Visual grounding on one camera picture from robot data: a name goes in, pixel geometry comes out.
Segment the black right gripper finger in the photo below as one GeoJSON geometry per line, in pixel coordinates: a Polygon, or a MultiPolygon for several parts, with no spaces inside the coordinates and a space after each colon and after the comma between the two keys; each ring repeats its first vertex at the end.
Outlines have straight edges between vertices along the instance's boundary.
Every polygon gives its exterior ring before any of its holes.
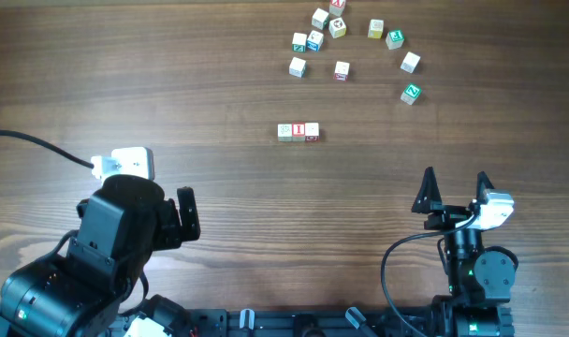
{"type": "Polygon", "coordinates": [[[491,190],[493,188],[494,188],[494,186],[491,183],[486,172],[480,171],[477,174],[476,194],[475,194],[476,200],[478,202],[485,202],[486,201],[486,197],[485,197],[486,191],[491,190]]]}
{"type": "Polygon", "coordinates": [[[411,211],[414,213],[433,213],[440,212],[442,209],[443,202],[434,169],[427,167],[411,211]]]}

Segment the wooden block red letter side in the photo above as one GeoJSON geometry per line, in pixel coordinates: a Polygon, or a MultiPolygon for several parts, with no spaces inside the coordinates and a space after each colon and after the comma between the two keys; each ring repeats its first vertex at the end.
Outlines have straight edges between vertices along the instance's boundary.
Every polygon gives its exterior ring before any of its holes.
{"type": "Polygon", "coordinates": [[[304,134],[306,141],[319,141],[320,139],[319,123],[306,123],[304,134]]]}

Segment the wooden block blue side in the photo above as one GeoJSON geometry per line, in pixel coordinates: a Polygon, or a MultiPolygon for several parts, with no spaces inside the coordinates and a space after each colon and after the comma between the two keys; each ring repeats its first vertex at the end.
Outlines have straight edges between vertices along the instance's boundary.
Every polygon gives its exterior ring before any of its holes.
{"type": "Polygon", "coordinates": [[[292,124],[278,124],[277,136],[280,142],[290,142],[293,140],[292,124]]]}

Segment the wooden block red letter I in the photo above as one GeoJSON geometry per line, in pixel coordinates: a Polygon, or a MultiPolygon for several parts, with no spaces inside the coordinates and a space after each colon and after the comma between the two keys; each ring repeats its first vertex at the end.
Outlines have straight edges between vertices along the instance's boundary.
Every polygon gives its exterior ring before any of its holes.
{"type": "Polygon", "coordinates": [[[294,142],[304,142],[305,141],[305,123],[293,123],[292,124],[292,140],[294,142]]]}

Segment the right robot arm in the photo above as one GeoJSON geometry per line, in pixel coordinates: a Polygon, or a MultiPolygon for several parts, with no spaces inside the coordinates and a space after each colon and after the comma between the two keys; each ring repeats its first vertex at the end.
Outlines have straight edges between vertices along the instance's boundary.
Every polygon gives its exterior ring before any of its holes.
{"type": "Polygon", "coordinates": [[[482,234],[502,225],[515,201],[496,189],[487,174],[477,174],[476,196],[465,206],[445,205],[432,167],[425,169],[412,207],[428,216],[424,228],[443,235],[439,250],[449,285],[447,296],[436,296],[425,322],[428,336],[490,336],[515,334],[506,304],[516,281],[518,258],[501,246],[486,247],[482,234]]]}

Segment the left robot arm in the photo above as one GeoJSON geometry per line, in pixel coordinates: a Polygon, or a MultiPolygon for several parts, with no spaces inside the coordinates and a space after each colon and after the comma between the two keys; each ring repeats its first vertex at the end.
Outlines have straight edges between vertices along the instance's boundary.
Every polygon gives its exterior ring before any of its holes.
{"type": "Polygon", "coordinates": [[[198,240],[195,194],[114,175],[77,206],[80,227],[14,271],[0,290],[0,336],[96,336],[119,315],[156,251],[198,240]]]}

